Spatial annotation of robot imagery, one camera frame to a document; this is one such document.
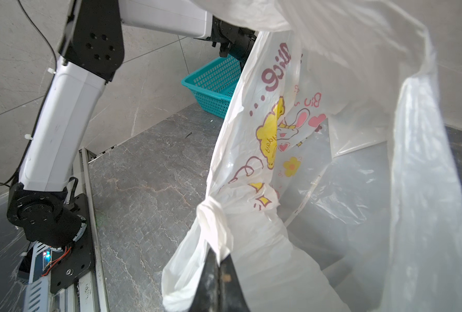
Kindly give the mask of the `white printed plastic bag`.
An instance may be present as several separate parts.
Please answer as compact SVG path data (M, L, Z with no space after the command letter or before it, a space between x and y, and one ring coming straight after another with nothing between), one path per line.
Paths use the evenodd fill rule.
M259 32L163 269L230 257L251 311L462 311L462 189L427 28L392 1L199 1Z

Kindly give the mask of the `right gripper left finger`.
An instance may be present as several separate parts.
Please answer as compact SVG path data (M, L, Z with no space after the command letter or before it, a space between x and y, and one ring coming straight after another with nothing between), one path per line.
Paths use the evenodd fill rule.
M193 303L189 308L189 312L219 311L219 270L217 256L210 248L206 256L200 281L194 295Z

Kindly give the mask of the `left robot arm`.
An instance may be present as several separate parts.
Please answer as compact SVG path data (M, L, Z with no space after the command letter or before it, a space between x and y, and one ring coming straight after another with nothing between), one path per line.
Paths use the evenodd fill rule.
M77 242L86 219L72 212L72 163L91 114L124 62L122 26L181 35L248 59L256 35L195 1L72 1L55 70L20 164L7 181L7 218L26 238L54 249Z

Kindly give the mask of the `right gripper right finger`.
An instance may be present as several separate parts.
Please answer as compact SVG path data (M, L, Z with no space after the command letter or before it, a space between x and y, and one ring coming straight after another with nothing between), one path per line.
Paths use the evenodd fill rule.
M219 267L219 311L250 312L231 255Z

